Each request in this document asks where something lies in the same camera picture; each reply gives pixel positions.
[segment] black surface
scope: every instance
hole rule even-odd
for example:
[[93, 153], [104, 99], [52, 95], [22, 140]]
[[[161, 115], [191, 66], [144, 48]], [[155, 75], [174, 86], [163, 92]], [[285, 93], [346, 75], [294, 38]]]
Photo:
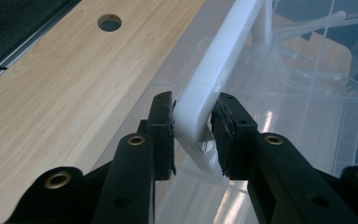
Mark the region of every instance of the black surface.
[[[282, 143], [271, 144], [265, 140], [268, 136]], [[249, 179], [248, 190], [258, 217], [263, 202], [273, 201], [273, 210], [266, 210], [271, 223], [358, 223], [358, 216], [287, 138], [276, 133], [258, 135], [255, 169], [258, 172]], [[273, 198], [259, 191], [267, 188], [264, 184]]]
[[[59, 183], [53, 176], [68, 174], [68, 182], [61, 187], [48, 189], [47, 183]], [[7, 223], [76, 223], [82, 201], [84, 180], [82, 172], [75, 167], [58, 167], [39, 176], [21, 197]]]
[[[138, 136], [145, 141], [129, 144]], [[154, 192], [153, 139], [129, 134], [118, 144], [92, 223], [154, 223]]]
[[154, 97], [146, 123], [154, 140], [156, 180], [169, 180], [171, 171], [176, 175], [172, 124], [172, 93], [166, 91]]
[[64, 7], [79, 0], [0, 0], [0, 63]]
[[221, 93], [213, 108], [211, 124], [223, 175], [231, 180], [248, 179], [257, 123], [235, 97]]

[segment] wooden surface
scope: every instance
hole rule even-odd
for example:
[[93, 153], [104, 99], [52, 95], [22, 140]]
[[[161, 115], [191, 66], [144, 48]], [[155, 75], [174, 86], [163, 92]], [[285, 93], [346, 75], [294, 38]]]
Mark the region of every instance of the wooden surface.
[[203, 2], [83, 0], [0, 76], [0, 222], [46, 170], [90, 171]]

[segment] white plastic handle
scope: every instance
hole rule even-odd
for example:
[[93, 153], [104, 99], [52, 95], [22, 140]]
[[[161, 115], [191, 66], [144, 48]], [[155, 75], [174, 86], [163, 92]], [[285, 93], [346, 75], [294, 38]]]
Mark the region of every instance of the white plastic handle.
[[205, 158], [189, 150], [200, 150], [194, 146], [204, 140], [213, 106], [265, 1], [270, 0], [237, 0], [234, 3], [173, 110], [175, 136], [205, 173], [211, 172], [205, 168], [208, 166]]

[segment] wooden table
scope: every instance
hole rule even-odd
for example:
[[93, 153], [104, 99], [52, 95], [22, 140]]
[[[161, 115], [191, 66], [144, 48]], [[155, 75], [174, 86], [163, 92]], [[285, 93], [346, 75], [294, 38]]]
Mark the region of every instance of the wooden table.
[[203, 3], [83, 0], [0, 76], [0, 222], [46, 170], [90, 171]]

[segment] transparent plastic container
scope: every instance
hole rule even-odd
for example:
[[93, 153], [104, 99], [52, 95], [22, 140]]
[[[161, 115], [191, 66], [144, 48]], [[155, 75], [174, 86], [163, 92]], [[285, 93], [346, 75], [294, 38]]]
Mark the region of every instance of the transparent plastic container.
[[[205, 3], [95, 167], [112, 160], [121, 137], [136, 132], [156, 94], [178, 98], [233, 2]], [[223, 92], [239, 99], [261, 133], [286, 136], [312, 166], [339, 176], [358, 164], [358, 0], [274, 1], [273, 9], [275, 35], [326, 21], [270, 47], [249, 38]], [[345, 20], [330, 21], [339, 11]], [[157, 223], [257, 223], [246, 181], [203, 174], [175, 145], [177, 176], [157, 183]], [[216, 164], [213, 143], [205, 150]]]

